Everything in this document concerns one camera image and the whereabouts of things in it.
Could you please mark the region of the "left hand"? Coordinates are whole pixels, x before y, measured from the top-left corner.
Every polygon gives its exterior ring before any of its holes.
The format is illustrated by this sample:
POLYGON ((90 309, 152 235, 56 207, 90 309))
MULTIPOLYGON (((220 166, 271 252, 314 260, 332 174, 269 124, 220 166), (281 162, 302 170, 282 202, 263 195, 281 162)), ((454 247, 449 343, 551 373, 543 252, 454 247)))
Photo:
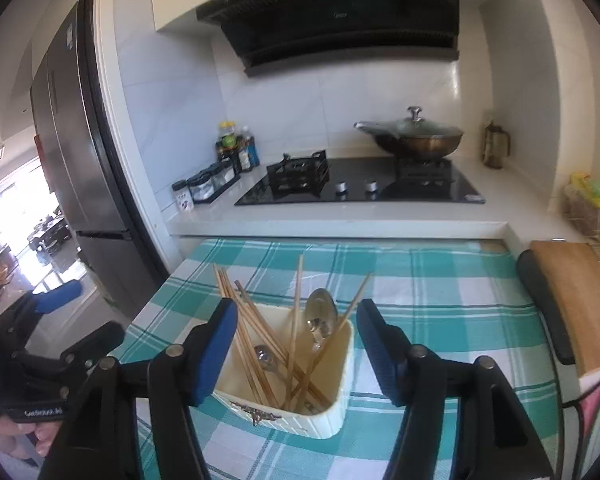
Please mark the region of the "left hand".
POLYGON ((35 454, 45 457, 54 440, 62 422, 38 422, 37 424, 16 424, 10 418, 0 418, 0 451, 6 455, 28 460, 32 458, 29 448, 22 444, 27 441, 35 446, 35 454))

